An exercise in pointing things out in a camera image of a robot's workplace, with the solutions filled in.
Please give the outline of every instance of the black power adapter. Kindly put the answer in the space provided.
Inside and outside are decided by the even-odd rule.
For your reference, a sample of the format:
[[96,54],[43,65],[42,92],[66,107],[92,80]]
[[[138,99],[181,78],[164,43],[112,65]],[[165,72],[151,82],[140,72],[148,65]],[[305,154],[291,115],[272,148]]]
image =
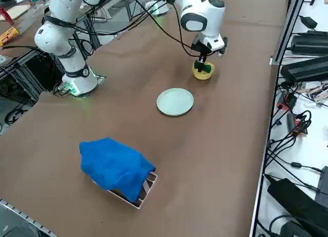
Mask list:
[[316,28],[318,25],[318,23],[315,22],[311,17],[303,17],[301,15],[299,15],[299,17],[301,18],[302,24],[308,27],[309,29],[314,30],[314,28]]

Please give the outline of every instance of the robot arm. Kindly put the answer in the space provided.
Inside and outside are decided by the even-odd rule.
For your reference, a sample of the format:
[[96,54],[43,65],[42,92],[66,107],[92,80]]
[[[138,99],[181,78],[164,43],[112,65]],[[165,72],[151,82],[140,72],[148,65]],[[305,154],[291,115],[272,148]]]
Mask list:
[[[63,82],[67,82],[72,87],[71,94],[75,96],[87,93],[97,86],[97,79],[87,66],[81,52],[68,42],[74,29],[65,27],[65,22],[72,24],[76,22],[82,1],[96,6],[106,0],[50,0],[49,9],[52,19],[42,25],[34,37],[40,49],[58,57],[66,70]],[[169,1],[181,6],[181,26],[186,31],[200,32],[197,43],[202,47],[205,46],[210,52],[225,48],[225,43],[219,33],[225,10],[222,0]]]

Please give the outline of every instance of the yellow package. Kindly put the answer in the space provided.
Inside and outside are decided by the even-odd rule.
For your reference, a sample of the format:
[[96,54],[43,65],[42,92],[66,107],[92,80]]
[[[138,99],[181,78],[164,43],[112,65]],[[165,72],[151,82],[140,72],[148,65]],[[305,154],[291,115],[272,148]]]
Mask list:
[[0,47],[5,45],[9,40],[17,37],[18,35],[19,31],[16,28],[11,27],[8,31],[6,31],[0,36]]

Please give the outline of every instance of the brown table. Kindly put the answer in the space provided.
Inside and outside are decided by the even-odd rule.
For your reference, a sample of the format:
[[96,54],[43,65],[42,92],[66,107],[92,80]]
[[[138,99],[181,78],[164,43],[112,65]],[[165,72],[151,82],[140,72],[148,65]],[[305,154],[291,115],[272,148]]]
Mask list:
[[[209,58],[209,81],[193,77],[193,59],[151,20],[97,50],[88,63],[107,79],[89,99],[44,93],[1,136],[0,197],[59,236],[248,236],[287,2],[225,0],[229,44],[224,58]],[[178,35],[174,12],[161,23]],[[182,117],[156,108],[173,87],[195,97]],[[103,137],[156,166],[141,210],[80,170],[79,143]]]

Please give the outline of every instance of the blue cloth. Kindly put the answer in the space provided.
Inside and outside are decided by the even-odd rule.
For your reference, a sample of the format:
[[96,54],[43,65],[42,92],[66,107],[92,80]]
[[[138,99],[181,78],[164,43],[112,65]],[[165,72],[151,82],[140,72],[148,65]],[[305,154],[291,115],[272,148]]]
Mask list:
[[105,190],[118,189],[130,202],[155,167],[141,153],[110,138],[81,142],[81,170]]

